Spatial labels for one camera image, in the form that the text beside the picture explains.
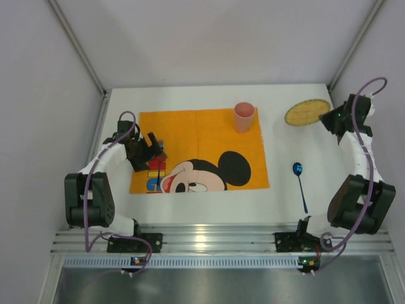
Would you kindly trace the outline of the blue metal fork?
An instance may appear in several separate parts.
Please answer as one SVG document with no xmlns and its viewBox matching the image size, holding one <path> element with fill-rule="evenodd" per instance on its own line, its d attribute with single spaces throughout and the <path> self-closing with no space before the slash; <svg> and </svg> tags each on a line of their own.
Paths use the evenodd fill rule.
<svg viewBox="0 0 405 304">
<path fill-rule="evenodd" d="M 157 185 L 158 187 L 160 187 L 161 159 L 164 158 L 165 156 L 163 156 L 163 152 L 164 152 L 164 142 L 163 142 L 163 140 L 160 139 L 160 140 L 158 141 L 158 143 L 159 143 L 159 146 L 160 146 L 160 148 L 161 148 L 161 150 L 162 150 L 162 153 L 158 156 L 158 176 L 157 176 L 156 185 Z"/>
</svg>

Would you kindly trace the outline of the yellow woven round plate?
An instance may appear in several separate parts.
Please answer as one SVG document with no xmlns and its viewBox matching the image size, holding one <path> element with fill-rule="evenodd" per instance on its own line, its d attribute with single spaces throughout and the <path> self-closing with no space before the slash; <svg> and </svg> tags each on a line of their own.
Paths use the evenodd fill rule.
<svg viewBox="0 0 405 304">
<path fill-rule="evenodd" d="M 285 122 L 293 127 L 311 125 L 331 110 L 331 104 L 323 99 L 309 99 L 295 104 L 285 114 Z"/>
</svg>

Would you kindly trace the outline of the orange cartoon print cloth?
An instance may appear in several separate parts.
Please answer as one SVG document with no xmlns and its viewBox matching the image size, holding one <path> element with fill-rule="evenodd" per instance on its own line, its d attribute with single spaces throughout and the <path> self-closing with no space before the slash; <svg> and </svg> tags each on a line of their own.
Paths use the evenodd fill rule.
<svg viewBox="0 0 405 304">
<path fill-rule="evenodd" d="M 234 110 L 155 111 L 139 114 L 144 134 L 164 142 L 160 187 L 158 159 L 133 173 L 131 194 L 266 189 L 270 186 L 259 116 L 238 133 Z"/>
</svg>

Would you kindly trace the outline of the blue metal spoon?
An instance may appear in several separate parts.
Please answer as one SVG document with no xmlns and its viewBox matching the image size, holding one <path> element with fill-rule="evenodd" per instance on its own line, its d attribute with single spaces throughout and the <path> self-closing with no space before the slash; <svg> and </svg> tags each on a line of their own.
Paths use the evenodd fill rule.
<svg viewBox="0 0 405 304">
<path fill-rule="evenodd" d="M 292 166 L 292 171 L 293 171 L 294 175 L 296 175 L 297 178 L 298 178 L 304 212 L 305 212 L 305 214 L 308 214 L 309 213 L 308 206 L 307 206 L 307 203 L 306 203 L 306 199 L 305 199 L 305 196 L 304 196 L 304 191 L 303 191 L 303 188 L 302 188 L 302 182 L 301 182 L 301 174 L 302 174 L 302 165 L 301 165 L 301 163 L 295 162 L 293 164 L 293 166 Z"/>
</svg>

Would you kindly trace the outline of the pink plastic cup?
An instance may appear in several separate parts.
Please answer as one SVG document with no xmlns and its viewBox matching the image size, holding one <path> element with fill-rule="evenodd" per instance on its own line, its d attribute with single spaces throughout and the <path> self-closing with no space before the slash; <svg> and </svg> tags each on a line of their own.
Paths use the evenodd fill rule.
<svg viewBox="0 0 405 304">
<path fill-rule="evenodd" d="M 252 124 L 256 109 L 248 102 L 240 102 L 234 107 L 235 129 L 238 133 L 246 133 Z"/>
</svg>

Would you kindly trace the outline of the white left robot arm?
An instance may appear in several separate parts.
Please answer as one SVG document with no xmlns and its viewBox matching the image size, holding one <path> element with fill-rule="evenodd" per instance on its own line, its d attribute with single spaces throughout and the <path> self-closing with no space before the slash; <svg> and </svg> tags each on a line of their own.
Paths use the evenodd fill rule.
<svg viewBox="0 0 405 304">
<path fill-rule="evenodd" d="M 150 142 L 135 122 L 120 120 L 117 131 L 104 140 L 89 164 L 65 177 L 66 221 L 71 227 L 83 228 L 85 238 L 89 238 L 91 227 L 120 236 L 140 236 L 138 222 L 116 211 L 118 201 L 113 198 L 109 178 L 122 163 L 142 172 L 151 168 L 150 161 L 166 155 L 163 141 L 152 132 L 147 136 Z"/>
</svg>

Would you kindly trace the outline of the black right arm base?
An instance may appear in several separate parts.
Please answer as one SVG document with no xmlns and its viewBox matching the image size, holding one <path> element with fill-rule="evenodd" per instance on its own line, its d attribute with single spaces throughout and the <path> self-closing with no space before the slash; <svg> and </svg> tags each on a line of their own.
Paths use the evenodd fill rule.
<svg viewBox="0 0 405 304">
<path fill-rule="evenodd" d="M 293 232 L 276 232 L 275 246 L 277 253 L 306 253 L 326 252 L 321 246 L 320 238 L 307 232 L 309 218 L 299 220 L 297 228 Z"/>
</svg>

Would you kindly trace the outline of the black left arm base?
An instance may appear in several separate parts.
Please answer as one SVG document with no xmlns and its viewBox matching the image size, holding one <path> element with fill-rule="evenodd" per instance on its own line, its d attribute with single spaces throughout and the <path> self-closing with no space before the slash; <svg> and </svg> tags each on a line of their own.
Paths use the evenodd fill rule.
<svg viewBox="0 0 405 304">
<path fill-rule="evenodd" d="M 140 238 L 144 240 L 111 236 L 108 239 L 108 253 L 160 253 L 163 245 L 162 233 L 142 233 Z"/>
</svg>

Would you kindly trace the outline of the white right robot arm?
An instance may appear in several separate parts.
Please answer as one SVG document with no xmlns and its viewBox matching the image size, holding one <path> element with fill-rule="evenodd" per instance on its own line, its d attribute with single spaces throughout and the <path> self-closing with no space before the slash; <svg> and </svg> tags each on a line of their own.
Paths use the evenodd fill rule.
<svg viewBox="0 0 405 304">
<path fill-rule="evenodd" d="M 342 106 L 320 115 L 321 123 L 337 138 L 348 176 L 325 214 L 307 216 L 298 222 L 296 235 L 303 245 L 320 245 L 320 236 L 332 227 L 370 235 L 380 229 L 396 189 L 383 181 L 375 165 L 373 133 L 365 125 L 372 114 L 369 97 L 350 94 Z"/>
</svg>

